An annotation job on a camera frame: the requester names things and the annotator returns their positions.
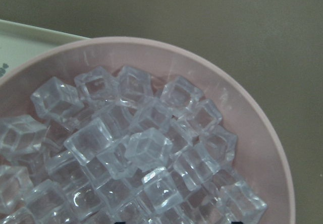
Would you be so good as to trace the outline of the pile of clear ice cubes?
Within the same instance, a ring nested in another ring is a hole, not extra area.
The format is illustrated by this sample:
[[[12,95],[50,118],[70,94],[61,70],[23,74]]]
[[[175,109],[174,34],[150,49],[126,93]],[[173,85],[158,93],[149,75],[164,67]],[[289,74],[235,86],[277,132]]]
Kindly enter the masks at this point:
[[[203,92],[123,67],[52,77],[1,116],[1,223],[258,223],[237,136]]]

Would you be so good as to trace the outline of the cream rabbit tray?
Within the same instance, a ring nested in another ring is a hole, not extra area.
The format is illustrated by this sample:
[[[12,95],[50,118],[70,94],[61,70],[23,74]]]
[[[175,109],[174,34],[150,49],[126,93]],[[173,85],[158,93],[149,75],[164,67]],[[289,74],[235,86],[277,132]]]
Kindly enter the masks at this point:
[[[86,37],[1,20],[1,77],[28,60]]]

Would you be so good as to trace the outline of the pink bowl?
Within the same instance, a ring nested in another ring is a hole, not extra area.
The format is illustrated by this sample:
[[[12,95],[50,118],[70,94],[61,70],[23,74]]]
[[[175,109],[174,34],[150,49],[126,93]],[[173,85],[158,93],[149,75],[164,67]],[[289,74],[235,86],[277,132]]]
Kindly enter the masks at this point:
[[[102,37],[52,49],[1,78],[1,116],[35,113],[30,94],[56,76],[72,83],[76,75],[101,65],[115,72],[130,65],[161,80],[181,75],[204,91],[238,136],[234,166],[267,203],[261,223],[295,223],[295,195],[281,142],[263,110],[231,76],[182,48],[143,38]]]

